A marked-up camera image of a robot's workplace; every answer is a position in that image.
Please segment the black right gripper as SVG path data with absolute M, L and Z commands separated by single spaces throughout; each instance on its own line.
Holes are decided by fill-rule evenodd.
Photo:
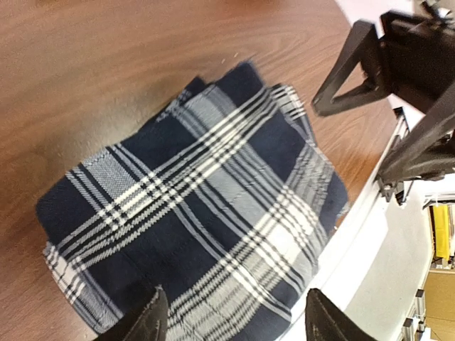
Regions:
M 333 68 L 311 101 L 320 117 L 355 109 L 393 94 L 426 115 L 382 162 L 384 184 L 439 180 L 454 172 L 454 142 L 435 143 L 454 130 L 454 12 L 422 6 L 422 14 L 390 10 L 374 23 L 356 21 Z M 338 95 L 356 66 L 366 78 Z

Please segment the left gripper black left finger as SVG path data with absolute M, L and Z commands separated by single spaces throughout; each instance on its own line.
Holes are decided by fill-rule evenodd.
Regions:
M 161 286 L 157 286 L 150 299 L 142 306 L 129 311 L 108 331 L 95 340 L 151 340 L 166 339 L 168 326 L 168 300 Z

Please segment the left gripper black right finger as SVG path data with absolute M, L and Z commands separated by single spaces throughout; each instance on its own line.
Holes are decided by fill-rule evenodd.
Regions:
M 318 288 L 306 297 L 305 328 L 306 339 L 312 341 L 373 341 Z

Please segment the black white plaid shirt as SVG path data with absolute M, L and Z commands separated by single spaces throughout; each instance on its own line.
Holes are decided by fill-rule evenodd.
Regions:
M 97 334 L 168 299 L 168 340 L 276 340 L 348 204 L 292 86 L 195 78 L 37 203 L 55 282 Z

